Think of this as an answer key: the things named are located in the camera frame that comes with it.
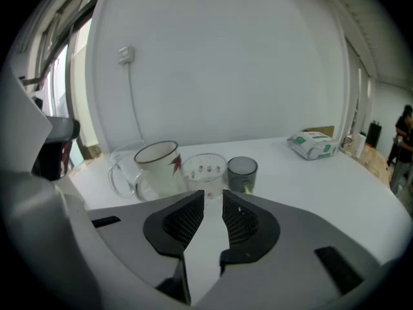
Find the glass cup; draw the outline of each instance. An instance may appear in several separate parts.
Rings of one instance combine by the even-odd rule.
[[[140,171],[134,157],[144,146],[145,141],[134,141],[115,149],[110,155],[113,165],[108,171],[109,184],[112,190],[121,198],[131,198],[135,194],[135,180]],[[126,187],[125,182],[120,184],[123,187],[117,186],[114,175],[121,176],[126,181]]]
[[[212,153],[192,156],[182,165],[182,174],[188,189],[204,190],[206,199],[222,195],[226,170],[227,160]]]
[[[256,183],[258,163],[252,158],[238,156],[228,162],[228,185],[231,191],[252,194]]]

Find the ceiling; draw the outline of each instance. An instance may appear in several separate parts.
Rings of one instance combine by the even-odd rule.
[[[375,60],[378,80],[413,90],[410,49],[378,0],[340,0],[358,24]]]

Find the mug handle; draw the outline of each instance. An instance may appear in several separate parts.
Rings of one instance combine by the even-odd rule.
[[[118,164],[115,164],[115,165],[111,166],[111,168],[110,168],[109,171],[108,171],[108,179],[109,179],[110,188],[111,188],[118,196],[120,196],[121,198],[129,199],[129,198],[131,198],[131,197],[135,194],[134,188],[133,188],[133,186],[131,186],[131,184],[129,184],[129,181],[127,181],[127,182],[128,182],[128,186],[129,186],[129,193],[128,193],[127,195],[125,195],[125,194],[122,194],[121,192],[119,192],[119,190],[118,190],[117,187],[116,187],[115,179],[114,179],[114,172],[115,172],[117,169],[120,169],[120,168],[119,168],[119,165],[118,165]]]
[[[144,201],[147,202],[149,201],[147,198],[145,198],[145,195],[143,195],[143,193],[141,192],[142,189],[142,181],[145,178],[145,172],[142,172],[141,174],[138,174],[138,176],[135,179],[135,189],[134,189],[134,193],[136,194],[136,196]]]

